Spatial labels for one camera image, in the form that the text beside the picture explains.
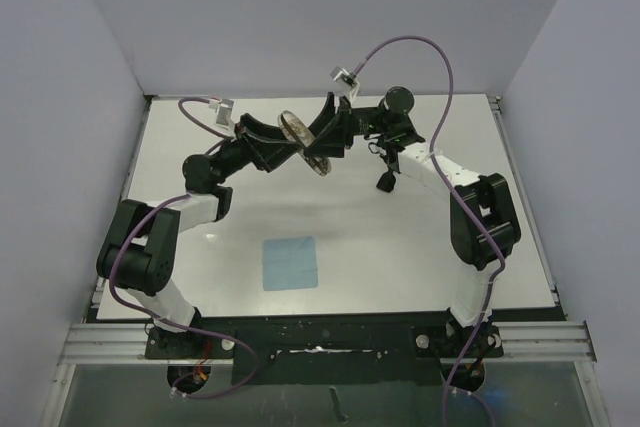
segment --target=gray floor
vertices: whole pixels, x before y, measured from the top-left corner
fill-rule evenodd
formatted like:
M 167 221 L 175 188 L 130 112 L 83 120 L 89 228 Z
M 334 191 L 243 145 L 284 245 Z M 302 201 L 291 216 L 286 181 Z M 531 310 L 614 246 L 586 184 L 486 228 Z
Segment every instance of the gray floor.
M 490 364 L 480 390 L 499 426 L 591 426 L 573 364 Z M 440 387 L 408 383 L 245 387 L 215 401 L 169 398 L 163 366 L 78 366 L 61 426 L 440 426 Z M 213 391 L 228 385 L 214 371 Z M 450 427 L 488 426 L 471 398 L 452 398 Z

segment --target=cable connector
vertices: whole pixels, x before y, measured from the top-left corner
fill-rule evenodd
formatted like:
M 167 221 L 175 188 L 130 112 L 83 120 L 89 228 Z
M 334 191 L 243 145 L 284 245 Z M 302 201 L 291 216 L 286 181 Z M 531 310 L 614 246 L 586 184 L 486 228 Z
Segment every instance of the cable connector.
M 220 100 L 211 99 L 209 101 L 209 108 L 213 109 L 216 113 L 216 126 L 228 131 L 229 133 L 233 133 L 233 129 L 235 127 L 234 122 L 231 120 L 233 104 L 233 100 L 225 98 Z
M 338 66 L 331 71 L 331 78 L 342 87 L 344 95 L 349 101 L 353 102 L 358 95 L 358 90 L 360 90 L 360 82 L 356 79 L 356 75 Z

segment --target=blue cloth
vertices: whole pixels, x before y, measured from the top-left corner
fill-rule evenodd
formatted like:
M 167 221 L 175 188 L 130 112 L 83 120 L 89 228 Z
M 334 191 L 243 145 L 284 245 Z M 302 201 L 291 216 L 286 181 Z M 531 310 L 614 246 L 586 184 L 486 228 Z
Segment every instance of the blue cloth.
M 265 240 L 262 243 L 262 286 L 267 291 L 318 287 L 315 239 Z

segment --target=white wall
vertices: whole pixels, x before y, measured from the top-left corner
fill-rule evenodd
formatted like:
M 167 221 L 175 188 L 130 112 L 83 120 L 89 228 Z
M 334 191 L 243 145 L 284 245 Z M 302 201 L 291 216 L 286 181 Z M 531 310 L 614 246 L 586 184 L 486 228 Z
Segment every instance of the white wall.
M 96 0 L 144 91 L 227 96 L 322 95 L 331 69 L 355 67 L 400 34 L 437 40 L 458 92 L 503 93 L 556 0 Z M 390 48 L 363 74 L 368 93 L 395 84 L 443 92 L 437 54 Z
M 615 427 L 640 419 L 640 0 L 559 0 L 504 98 L 560 297 Z
M 0 0 L 0 425 L 37 425 L 144 107 L 92 0 Z

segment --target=blue paper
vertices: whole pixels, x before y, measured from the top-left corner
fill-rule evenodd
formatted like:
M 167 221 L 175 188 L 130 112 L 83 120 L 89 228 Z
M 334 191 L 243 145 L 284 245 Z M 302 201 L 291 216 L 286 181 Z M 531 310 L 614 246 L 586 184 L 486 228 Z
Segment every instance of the blue paper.
M 318 287 L 315 239 L 265 240 L 262 243 L 262 286 L 267 291 Z

